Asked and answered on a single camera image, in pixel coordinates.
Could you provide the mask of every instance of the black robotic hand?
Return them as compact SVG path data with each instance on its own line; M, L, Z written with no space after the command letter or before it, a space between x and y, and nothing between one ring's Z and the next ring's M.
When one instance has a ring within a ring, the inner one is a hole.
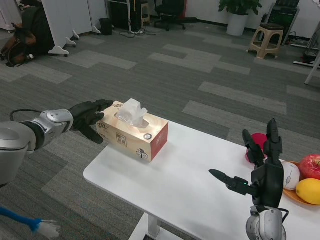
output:
M96 144L101 144L104 139L90 126L95 125L104 118L103 110L114 104L112 100L97 100L96 102L83 102L69 109L73 116L73 126L71 131L80 131L89 140Z

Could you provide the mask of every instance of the tissue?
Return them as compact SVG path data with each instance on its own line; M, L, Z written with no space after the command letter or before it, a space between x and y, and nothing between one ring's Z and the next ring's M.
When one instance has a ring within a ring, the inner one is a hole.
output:
M131 98L121 107L115 117L129 125L141 128L144 125L144 115L147 112L147 109L141 109L140 102Z

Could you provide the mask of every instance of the red apple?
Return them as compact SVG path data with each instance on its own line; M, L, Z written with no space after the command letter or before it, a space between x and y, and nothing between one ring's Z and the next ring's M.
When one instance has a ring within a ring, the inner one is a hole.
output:
M311 154L300 162L300 172L306 179L320 180L320 154Z

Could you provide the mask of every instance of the brown bag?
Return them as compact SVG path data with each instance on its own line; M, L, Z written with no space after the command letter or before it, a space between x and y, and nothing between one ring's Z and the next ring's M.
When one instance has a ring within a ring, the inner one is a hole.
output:
M15 27L15 34L2 48L0 58L2 61L6 59L6 65L13 68L30 61L27 56L32 54L32 47L37 39L29 30L22 28L22 24L12 25Z

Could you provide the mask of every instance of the potted plant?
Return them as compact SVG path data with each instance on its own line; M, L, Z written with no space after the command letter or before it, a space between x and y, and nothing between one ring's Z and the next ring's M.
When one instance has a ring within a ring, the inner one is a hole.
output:
M260 0L220 0L219 12L225 8L230 13L229 24L226 33L232 36L241 36L244 33L248 19L248 11L253 10L258 15L261 8Z

